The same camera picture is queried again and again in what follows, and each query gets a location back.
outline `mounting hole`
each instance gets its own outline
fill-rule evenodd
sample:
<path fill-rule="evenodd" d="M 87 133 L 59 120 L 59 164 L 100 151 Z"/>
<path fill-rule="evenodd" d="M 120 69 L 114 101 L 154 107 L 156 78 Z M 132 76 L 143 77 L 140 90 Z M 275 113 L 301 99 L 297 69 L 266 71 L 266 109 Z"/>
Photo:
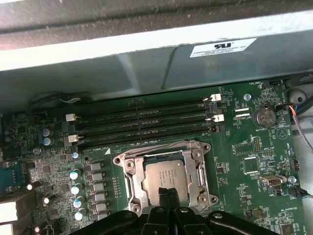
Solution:
<path fill-rule="evenodd" d="M 115 162 L 116 164 L 119 164 L 119 163 L 121 162 L 121 160 L 120 160 L 119 158 L 115 158 L 115 159 L 114 159 L 114 162 Z"/>

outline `capacitor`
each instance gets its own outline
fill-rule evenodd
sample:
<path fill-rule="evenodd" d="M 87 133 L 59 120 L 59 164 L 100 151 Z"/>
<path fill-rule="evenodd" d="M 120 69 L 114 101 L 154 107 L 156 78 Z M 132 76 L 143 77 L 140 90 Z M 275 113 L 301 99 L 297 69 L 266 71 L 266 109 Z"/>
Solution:
<path fill-rule="evenodd" d="M 77 159 L 79 157 L 79 154 L 78 153 L 72 153 L 72 158 L 73 159 Z"/>
<path fill-rule="evenodd" d="M 293 175 L 288 177 L 288 182 L 291 184 L 297 183 L 297 178 L 295 178 Z"/>
<path fill-rule="evenodd" d="M 70 192 L 74 195 L 77 195 L 79 191 L 82 189 L 83 189 L 83 185 L 81 183 L 77 183 L 75 184 L 75 186 L 71 188 Z"/>
<path fill-rule="evenodd" d="M 35 154 L 35 155 L 41 154 L 41 149 L 40 148 L 34 148 L 33 149 L 33 154 Z"/>
<path fill-rule="evenodd" d="M 47 226 L 48 221 L 41 222 L 38 226 L 34 228 L 35 233 L 40 234 L 42 230 Z"/>
<path fill-rule="evenodd" d="M 81 208 L 78 210 L 78 212 L 75 213 L 74 217 L 76 220 L 82 220 L 86 213 L 87 213 L 86 209 Z"/>
<path fill-rule="evenodd" d="M 81 173 L 82 172 L 79 169 L 75 169 L 69 174 L 69 177 L 72 180 L 76 180 L 81 175 Z"/>
<path fill-rule="evenodd" d="M 27 185 L 27 189 L 28 189 L 28 190 L 32 190 L 32 189 L 38 188 L 38 187 L 40 187 L 40 186 L 41 186 L 40 181 L 35 181 L 35 182 L 33 182 L 33 183 L 28 184 L 28 185 Z"/>
<path fill-rule="evenodd" d="M 43 139 L 43 145 L 45 145 L 45 146 L 52 145 L 53 143 L 54 143 L 54 140 L 49 138 L 49 137 L 46 137 Z"/>
<path fill-rule="evenodd" d="M 73 206 L 75 208 L 80 208 L 84 202 L 85 202 L 85 199 L 82 196 L 79 196 L 73 202 Z"/>
<path fill-rule="evenodd" d="M 55 195 L 54 193 L 49 195 L 48 197 L 44 197 L 44 203 L 45 204 L 49 204 L 52 200 L 56 199 L 57 195 Z"/>
<path fill-rule="evenodd" d="M 43 137 L 48 137 L 50 135 L 50 130 L 45 128 L 42 130 Z"/>

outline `integrated circuit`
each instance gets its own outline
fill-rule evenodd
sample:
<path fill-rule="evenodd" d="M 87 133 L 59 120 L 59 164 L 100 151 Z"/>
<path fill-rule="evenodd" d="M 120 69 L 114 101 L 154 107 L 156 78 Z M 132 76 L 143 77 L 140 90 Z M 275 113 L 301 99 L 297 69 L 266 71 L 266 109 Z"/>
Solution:
<path fill-rule="evenodd" d="M 104 191 L 104 183 L 96 183 L 92 185 L 92 188 L 95 192 Z"/>
<path fill-rule="evenodd" d="M 50 173 L 50 167 L 48 165 L 43 167 L 43 173 Z"/>
<path fill-rule="evenodd" d="M 176 188 L 180 201 L 188 199 L 188 182 L 181 160 L 163 161 L 146 166 L 143 189 L 147 191 L 151 205 L 159 204 L 159 188 Z"/>
<path fill-rule="evenodd" d="M 284 224 L 281 226 L 282 235 L 293 235 L 293 226 L 292 224 Z"/>
<path fill-rule="evenodd" d="M 253 144 L 251 144 L 251 143 L 237 144 L 234 147 L 235 147 L 235 154 L 236 155 L 253 153 Z"/>
<path fill-rule="evenodd" d="M 244 172 L 246 175 L 259 172 L 258 159 L 256 157 L 244 158 Z"/>
<path fill-rule="evenodd" d="M 62 191 L 68 191 L 68 189 L 69 189 L 68 184 L 61 184 Z"/>

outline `wire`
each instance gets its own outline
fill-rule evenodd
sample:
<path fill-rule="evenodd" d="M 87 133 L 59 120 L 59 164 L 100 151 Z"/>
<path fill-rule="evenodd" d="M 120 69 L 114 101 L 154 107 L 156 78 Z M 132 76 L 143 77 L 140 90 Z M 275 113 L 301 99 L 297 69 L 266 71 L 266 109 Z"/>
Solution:
<path fill-rule="evenodd" d="M 289 105 L 289 108 L 291 110 L 291 113 L 292 113 L 292 119 L 294 120 L 294 124 L 296 125 L 297 129 L 298 129 L 298 132 L 302 138 L 302 140 L 304 141 L 304 143 L 310 148 L 310 150 L 313 152 L 313 147 L 312 145 L 310 144 L 310 142 L 308 141 L 308 139 L 306 138 L 301 126 L 300 126 L 300 123 L 299 123 L 299 120 L 298 120 L 298 117 L 297 117 L 297 114 L 296 114 L 296 111 L 293 109 L 293 107 L 291 105 Z"/>

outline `electrolytic capacitor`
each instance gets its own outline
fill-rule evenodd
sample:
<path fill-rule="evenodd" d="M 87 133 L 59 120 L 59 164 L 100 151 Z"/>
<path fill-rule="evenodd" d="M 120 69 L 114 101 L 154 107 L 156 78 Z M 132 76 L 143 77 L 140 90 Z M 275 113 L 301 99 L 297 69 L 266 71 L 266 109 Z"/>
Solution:
<path fill-rule="evenodd" d="M 73 159 L 77 159 L 79 157 L 79 154 L 78 153 L 72 153 L 72 158 Z"/>
<path fill-rule="evenodd" d="M 32 190 L 32 189 L 38 188 L 38 187 L 40 187 L 40 186 L 41 186 L 40 181 L 35 181 L 35 182 L 33 182 L 33 183 L 28 184 L 28 185 L 27 185 L 27 189 L 28 189 L 28 190 Z"/>
<path fill-rule="evenodd" d="M 81 208 L 78 210 L 78 212 L 75 213 L 74 217 L 76 220 L 82 220 L 86 213 L 87 213 L 86 209 Z"/>
<path fill-rule="evenodd" d="M 48 224 L 48 221 L 46 220 L 43 221 L 41 224 L 39 224 L 38 226 L 34 228 L 34 232 L 37 234 L 40 234 L 47 224 Z"/>
<path fill-rule="evenodd" d="M 74 195 L 78 194 L 80 190 L 83 189 L 83 185 L 81 183 L 77 183 L 75 184 L 75 186 L 73 186 L 71 189 L 70 189 L 70 192 Z"/>
<path fill-rule="evenodd" d="M 48 137 L 50 135 L 50 130 L 45 128 L 42 130 L 43 137 Z"/>
<path fill-rule="evenodd" d="M 49 137 L 46 137 L 43 139 L 43 145 L 45 145 L 45 146 L 52 145 L 53 143 L 54 143 L 54 140 L 49 138 Z"/>
<path fill-rule="evenodd" d="M 81 173 L 82 172 L 79 169 L 75 169 L 69 174 L 69 177 L 72 180 L 76 180 L 81 175 Z"/>
<path fill-rule="evenodd" d="M 85 199 L 82 196 L 79 196 L 73 202 L 73 206 L 75 208 L 80 208 L 84 202 L 85 202 Z"/>
<path fill-rule="evenodd" d="M 44 197 L 44 203 L 45 204 L 49 204 L 52 200 L 56 199 L 57 195 L 55 195 L 54 193 L 49 195 L 48 197 Z"/>

